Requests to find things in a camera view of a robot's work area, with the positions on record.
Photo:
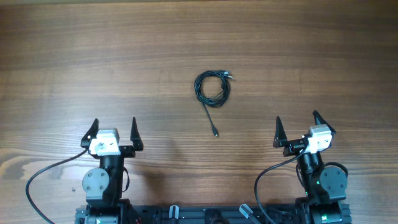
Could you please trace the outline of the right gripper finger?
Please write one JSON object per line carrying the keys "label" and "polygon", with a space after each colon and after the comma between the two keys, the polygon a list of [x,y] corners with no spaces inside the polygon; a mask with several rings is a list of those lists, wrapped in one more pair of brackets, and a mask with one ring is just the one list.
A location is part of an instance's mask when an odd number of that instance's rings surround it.
{"label": "right gripper finger", "polygon": [[322,118],[322,116],[320,115],[320,113],[319,113],[317,110],[314,110],[313,113],[312,113],[312,115],[313,115],[313,117],[314,117],[314,121],[315,121],[315,124],[316,124],[316,125],[325,124],[325,125],[327,125],[327,126],[329,127],[329,129],[330,129],[330,131],[331,131],[332,134],[336,134],[335,129],[334,129],[332,126],[330,126],[330,125]]}
{"label": "right gripper finger", "polygon": [[279,116],[276,117],[275,136],[273,147],[285,147],[287,145],[287,136]]}

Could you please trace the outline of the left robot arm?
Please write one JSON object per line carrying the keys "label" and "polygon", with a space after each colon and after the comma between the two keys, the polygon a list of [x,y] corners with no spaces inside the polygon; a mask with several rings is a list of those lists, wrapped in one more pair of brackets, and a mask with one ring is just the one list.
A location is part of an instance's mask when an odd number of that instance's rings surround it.
{"label": "left robot arm", "polygon": [[113,224],[141,223],[141,217],[134,210],[130,200],[123,199],[130,181],[123,187],[123,174],[128,171],[124,166],[126,158],[134,158],[144,145],[137,129],[136,118],[132,119],[131,145],[119,144],[116,128],[101,129],[95,119],[90,129],[81,139],[81,147],[88,154],[99,160],[99,167],[89,170],[83,177],[87,205],[76,210],[75,223]]}

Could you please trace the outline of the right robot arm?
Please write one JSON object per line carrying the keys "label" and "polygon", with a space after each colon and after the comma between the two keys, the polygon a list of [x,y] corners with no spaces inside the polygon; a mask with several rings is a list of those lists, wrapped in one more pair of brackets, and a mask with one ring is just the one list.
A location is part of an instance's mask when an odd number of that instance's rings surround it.
{"label": "right robot arm", "polygon": [[287,139],[282,121],[276,118],[273,146],[282,147],[283,155],[297,156],[296,173],[305,190],[305,197],[297,198],[292,216],[299,223],[351,223],[346,199],[348,170],[337,162],[323,162],[321,152],[331,147],[336,131],[313,112],[315,124],[300,139]]}

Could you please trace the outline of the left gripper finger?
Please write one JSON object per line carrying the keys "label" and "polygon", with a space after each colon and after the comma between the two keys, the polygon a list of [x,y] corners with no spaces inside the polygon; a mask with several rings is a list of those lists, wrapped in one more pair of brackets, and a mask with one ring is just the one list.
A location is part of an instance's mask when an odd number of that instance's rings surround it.
{"label": "left gripper finger", "polygon": [[99,120],[96,118],[93,121],[93,124],[91,125],[89,130],[87,130],[86,134],[82,137],[80,146],[81,147],[89,147],[91,144],[91,141],[93,139],[96,139],[96,135],[97,135],[98,131],[99,131]]}
{"label": "left gripper finger", "polygon": [[139,134],[139,131],[137,128],[137,121],[136,121],[135,117],[133,117],[133,119],[132,119],[130,141],[132,142],[132,146],[135,151],[143,151],[144,150],[144,144],[143,144],[141,136]]}

